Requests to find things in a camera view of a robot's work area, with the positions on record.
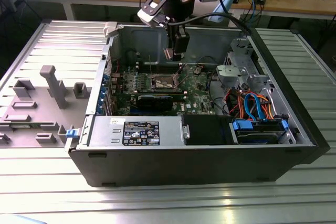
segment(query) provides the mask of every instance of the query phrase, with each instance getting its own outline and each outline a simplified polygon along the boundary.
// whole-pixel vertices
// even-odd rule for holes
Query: metal case frame
[[[295,165],[310,164],[327,152],[330,148],[326,140],[257,31],[252,30],[248,39],[312,144],[90,146],[94,126],[100,123],[101,116],[88,114],[79,144],[72,146],[73,139],[69,138],[66,145],[88,184],[100,187],[275,181]],[[111,43],[118,42],[111,38]],[[115,117],[105,116],[104,121],[112,118]],[[176,130],[181,132],[183,140],[182,123],[180,126]]]

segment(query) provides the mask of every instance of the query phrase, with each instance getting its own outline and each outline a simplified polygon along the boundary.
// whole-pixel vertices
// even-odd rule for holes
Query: aluminum work table
[[[10,84],[18,74],[43,84],[39,76],[34,77],[38,70],[23,66],[34,68],[34,64],[51,61],[58,69],[63,67],[68,76],[65,86],[72,87],[81,78],[88,87],[93,83],[91,75],[71,75],[78,70],[76,63],[66,64],[85,56],[76,56],[74,51],[73,57],[62,57],[57,50],[52,55],[48,50],[55,44],[67,49],[71,44],[71,50],[86,45],[92,52],[87,57],[87,71],[93,72],[99,58],[95,51],[100,52],[105,43],[104,23],[51,24],[54,27],[40,25],[1,80],[2,113],[9,106],[8,97],[14,95]],[[80,30],[81,36],[69,35],[72,29]],[[259,30],[298,96],[304,96],[303,104],[331,147],[317,161],[294,167],[274,183],[94,188],[63,147],[0,148],[0,214],[24,215],[48,224],[336,222],[336,95],[330,95],[336,94],[335,76],[317,55],[303,55],[299,49],[291,57],[281,55],[276,48],[286,45],[281,33],[287,31],[272,32]],[[309,77],[310,71],[317,77]]]

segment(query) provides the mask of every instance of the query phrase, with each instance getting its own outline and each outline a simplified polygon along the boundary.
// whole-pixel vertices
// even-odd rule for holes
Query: blue latch
[[[79,138],[80,132],[81,132],[81,128],[67,130],[67,133],[65,134],[65,136],[70,137],[70,138]]]
[[[252,122],[247,120],[236,120],[232,125],[234,130],[253,130]]]
[[[285,130],[287,130],[289,128],[287,121],[282,120],[281,123],[282,123],[283,127],[285,128]]]

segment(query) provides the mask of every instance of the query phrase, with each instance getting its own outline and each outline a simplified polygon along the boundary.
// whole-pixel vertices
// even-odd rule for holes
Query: white table leg
[[[229,10],[230,13],[232,13],[232,16],[234,16],[237,19],[240,19],[241,15],[244,14],[245,9],[231,9]],[[230,21],[228,27],[236,27],[236,25]]]
[[[76,20],[75,12],[72,9],[72,4],[69,2],[63,3],[63,8],[65,15],[67,16],[67,20]]]

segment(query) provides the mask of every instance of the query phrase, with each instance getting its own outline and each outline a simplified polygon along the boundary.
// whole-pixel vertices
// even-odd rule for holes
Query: blue clip
[[[67,133],[65,134],[66,137],[71,137],[71,138],[79,138],[80,136],[80,129],[71,129],[67,130]]]
[[[285,130],[287,130],[289,128],[287,121],[282,120],[281,123],[282,123],[283,127],[285,128]]]
[[[110,77],[107,74],[103,74],[103,81],[108,81],[110,80]]]
[[[233,122],[234,130],[253,130],[253,125],[251,121],[247,120],[236,120]]]

